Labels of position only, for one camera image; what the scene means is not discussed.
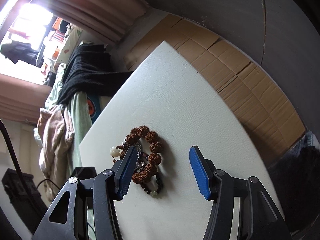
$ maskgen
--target blue gripper pad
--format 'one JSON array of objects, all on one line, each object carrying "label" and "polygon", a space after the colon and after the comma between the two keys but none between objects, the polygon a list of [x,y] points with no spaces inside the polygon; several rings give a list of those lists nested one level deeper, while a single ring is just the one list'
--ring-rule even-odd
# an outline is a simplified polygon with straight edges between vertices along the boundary
[{"label": "blue gripper pad", "polygon": [[128,193],[131,177],[137,163],[138,152],[135,147],[130,146],[126,152],[119,169],[115,174],[116,194],[123,199]]},{"label": "blue gripper pad", "polygon": [[206,200],[211,199],[209,179],[212,178],[213,174],[209,167],[207,167],[208,165],[197,146],[190,148],[189,161],[201,195],[203,195]]}]

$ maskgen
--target curtain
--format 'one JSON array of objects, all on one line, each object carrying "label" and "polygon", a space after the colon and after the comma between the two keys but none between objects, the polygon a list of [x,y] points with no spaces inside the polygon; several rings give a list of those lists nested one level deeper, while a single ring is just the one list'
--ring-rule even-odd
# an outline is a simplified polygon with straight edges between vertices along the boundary
[{"label": "curtain", "polygon": [[0,74],[0,117],[37,124],[51,87]]},{"label": "curtain", "polygon": [[144,0],[33,0],[106,44],[121,39],[148,5]]}]

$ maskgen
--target beige fleece garment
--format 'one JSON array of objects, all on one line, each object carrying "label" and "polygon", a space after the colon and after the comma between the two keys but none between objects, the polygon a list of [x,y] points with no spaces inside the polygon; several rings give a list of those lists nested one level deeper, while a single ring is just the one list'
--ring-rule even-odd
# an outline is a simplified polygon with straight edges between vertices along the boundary
[{"label": "beige fleece garment", "polygon": [[[67,107],[57,105],[51,110],[41,108],[38,131],[43,145],[39,158],[40,169],[46,179],[62,188],[66,182],[67,151],[74,137]],[[50,182],[46,183],[46,186],[49,188],[46,190],[47,198],[52,201],[59,190]]]}]

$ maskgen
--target silver screw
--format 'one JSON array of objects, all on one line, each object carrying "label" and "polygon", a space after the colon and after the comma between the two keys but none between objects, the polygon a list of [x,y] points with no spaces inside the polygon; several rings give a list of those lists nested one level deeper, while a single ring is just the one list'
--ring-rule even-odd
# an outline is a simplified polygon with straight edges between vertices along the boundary
[{"label": "silver screw", "polygon": [[250,181],[251,181],[252,183],[257,183],[259,180],[258,180],[257,177],[250,177]]},{"label": "silver screw", "polygon": [[224,175],[224,171],[223,170],[216,170],[216,174],[218,175],[218,176],[223,176]]},{"label": "silver screw", "polygon": [[69,183],[76,183],[77,180],[78,180],[77,177],[71,177],[70,179],[68,179],[68,182],[69,182]]},{"label": "silver screw", "polygon": [[113,173],[113,170],[110,170],[110,169],[103,171],[104,176],[110,176],[112,173]]}]

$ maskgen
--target beaded bracelet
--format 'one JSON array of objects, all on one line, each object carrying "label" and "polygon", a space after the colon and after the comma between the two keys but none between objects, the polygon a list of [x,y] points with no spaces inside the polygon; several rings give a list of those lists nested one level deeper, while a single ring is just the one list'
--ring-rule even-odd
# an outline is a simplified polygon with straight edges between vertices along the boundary
[{"label": "beaded bracelet", "polygon": [[[142,151],[142,144],[139,141],[140,138],[144,138],[148,143],[150,143],[150,155]],[[157,166],[162,160],[159,153],[163,151],[163,145],[160,142],[158,134],[155,131],[150,131],[149,127],[145,125],[133,128],[130,134],[125,137],[125,142],[122,143],[122,145],[118,145],[117,147],[112,147],[110,149],[113,162],[116,161],[115,157],[123,159],[129,146],[135,146],[138,151],[138,160],[132,175],[132,181],[136,184],[140,184],[148,195],[157,195],[163,188],[163,183],[157,170]],[[146,184],[151,181],[151,178],[154,175],[156,176],[158,187],[157,190],[151,191]]]}]

